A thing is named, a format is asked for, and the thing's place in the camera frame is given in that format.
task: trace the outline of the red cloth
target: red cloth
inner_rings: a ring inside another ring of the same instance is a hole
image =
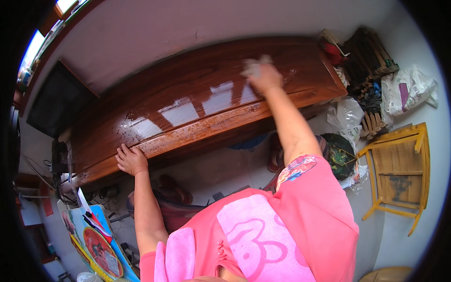
[[[39,183],[39,192],[41,193],[41,196],[48,196],[49,195],[49,187],[44,183]],[[46,213],[46,217],[53,214],[52,209],[52,202],[50,201],[50,198],[41,198],[42,206],[44,207],[44,212]]]
[[[253,194],[262,194],[281,217],[318,282],[352,281],[359,227],[354,222],[345,192],[322,156],[315,165],[302,167],[300,156],[279,177],[279,191],[272,195],[246,189],[225,197],[196,214],[184,227],[194,230],[196,267],[194,277],[218,276],[221,265],[244,277],[216,218],[222,207]],[[224,256],[218,255],[221,243]],[[153,281],[155,252],[141,256],[141,281]]]

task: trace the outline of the yellow wooden stool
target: yellow wooden stool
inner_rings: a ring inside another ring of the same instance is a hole
[[[373,155],[374,170],[370,153]],[[363,155],[368,162],[373,205],[362,220],[367,219],[376,209],[415,218],[408,234],[410,236],[428,202],[430,157],[426,123],[375,138],[357,154],[357,158]],[[377,181],[377,194],[373,172]],[[417,209],[418,212],[383,207],[381,203]]]

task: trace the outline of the red circular poster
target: red circular poster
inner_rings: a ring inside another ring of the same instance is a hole
[[[116,254],[100,233],[92,227],[86,227],[83,230],[83,239],[92,258],[103,271],[114,277],[124,274]]]

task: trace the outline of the tv screen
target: tv screen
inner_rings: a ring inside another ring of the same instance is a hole
[[[59,60],[45,79],[27,123],[53,138],[76,120],[96,96]]]

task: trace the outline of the glossy wood surface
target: glossy wood surface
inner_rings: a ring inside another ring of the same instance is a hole
[[[239,73],[269,54],[299,108],[346,95],[332,66],[307,37],[263,37],[187,52],[104,93],[72,130],[75,183],[117,171],[116,148],[138,145],[147,158],[271,116]]]

